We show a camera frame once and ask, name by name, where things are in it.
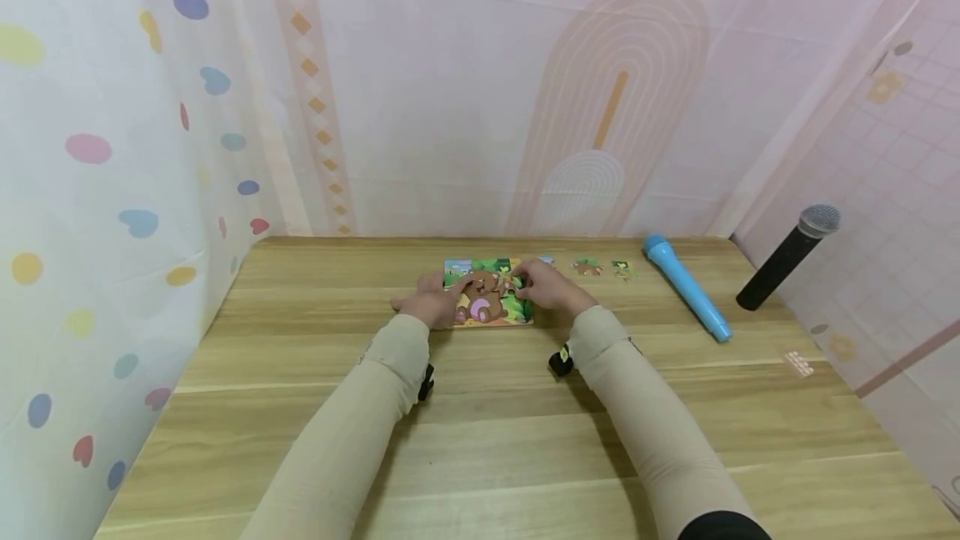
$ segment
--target yellow polka dot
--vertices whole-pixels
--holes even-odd
[[[897,72],[886,72],[873,79],[870,90],[867,91],[867,100],[874,104],[890,103],[894,94],[903,87],[903,80]]]
[[[0,23],[0,61],[31,67],[46,57],[46,48],[37,36],[19,26]]]
[[[43,261],[33,253],[20,253],[13,257],[10,268],[13,279],[17,280],[17,283],[30,286],[31,283],[40,279],[40,274],[43,273]]]
[[[188,283],[193,282],[193,279],[197,276],[197,270],[193,267],[177,267],[176,269],[171,269],[170,273],[167,274],[167,283],[170,286],[186,286]]]
[[[843,363],[850,363],[857,359],[857,344],[846,336],[830,337],[830,351]]]
[[[150,11],[140,11],[140,28],[143,28],[143,31],[147,33],[147,38],[150,39],[150,48],[153,49],[153,52],[156,54],[163,53],[163,40],[160,40],[160,28],[157,27],[157,20],[153,18],[153,14]]]
[[[93,332],[96,315],[93,311],[75,311],[67,315],[66,329],[77,338],[86,338]]]

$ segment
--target blue toy microphone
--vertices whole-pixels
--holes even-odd
[[[693,279],[683,263],[678,260],[677,255],[673,253],[673,247],[670,246],[670,242],[666,242],[665,237],[657,234],[648,236],[646,242],[643,243],[643,251],[647,254],[647,258],[654,262],[663,272],[663,275],[670,280],[670,283],[673,283],[683,301],[687,302],[687,305],[692,308],[697,318],[707,328],[707,331],[717,339],[718,343],[725,343],[733,336],[733,332],[730,331],[730,326],[727,325],[723,315],[716,310],[707,294],[700,289],[699,283]]]

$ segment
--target polka dot curtain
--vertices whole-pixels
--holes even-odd
[[[232,0],[0,0],[0,522],[90,538],[283,230]]]

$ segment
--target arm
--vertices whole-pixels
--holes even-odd
[[[409,314],[377,333],[291,446],[242,540],[350,538],[393,425],[417,401],[428,334]]]
[[[568,344],[650,498],[662,540],[769,540],[693,415],[613,313],[592,306]]]

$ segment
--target toy microphone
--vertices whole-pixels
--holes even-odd
[[[777,286],[810,254],[823,237],[840,229],[840,210],[830,205],[812,205],[800,213],[800,222],[777,246],[774,254],[737,295],[737,304],[757,311]]]
[[[669,242],[666,242],[665,237],[657,234],[648,236],[646,242],[643,243],[643,251],[647,254],[647,258],[654,262],[663,272],[663,275],[670,280],[670,283],[673,283],[677,292],[696,313],[697,318],[700,318],[700,322],[707,328],[707,331],[717,339],[718,343],[725,343],[733,336],[733,332],[730,331],[730,326],[727,325],[723,315],[716,310],[707,294],[703,293],[699,283],[687,273],[687,269],[677,259],[677,255],[673,253],[673,247],[670,246]]]

